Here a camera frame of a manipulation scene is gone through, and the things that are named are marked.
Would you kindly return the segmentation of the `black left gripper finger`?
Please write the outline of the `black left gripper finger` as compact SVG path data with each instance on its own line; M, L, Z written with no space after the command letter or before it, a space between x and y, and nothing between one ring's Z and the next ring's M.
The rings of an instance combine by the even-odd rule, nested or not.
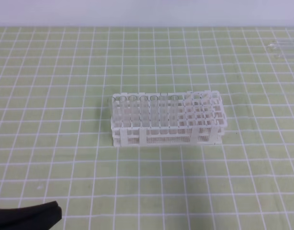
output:
M62 208L57 201L23 208L0 208L0 230L49 230L61 219Z

